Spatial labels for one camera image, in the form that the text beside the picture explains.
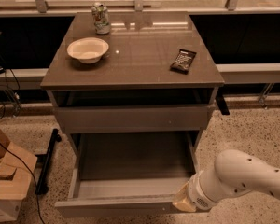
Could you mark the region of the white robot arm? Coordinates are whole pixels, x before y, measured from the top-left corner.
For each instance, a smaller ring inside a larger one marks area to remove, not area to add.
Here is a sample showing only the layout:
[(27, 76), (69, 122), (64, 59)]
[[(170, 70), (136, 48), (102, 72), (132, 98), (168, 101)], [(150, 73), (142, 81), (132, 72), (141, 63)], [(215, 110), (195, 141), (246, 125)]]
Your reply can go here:
[(208, 211), (219, 201), (251, 191), (280, 200), (280, 168), (235, 149), (220, 152), (207, 170), (193, 175), (173, 198), (183, 212)]

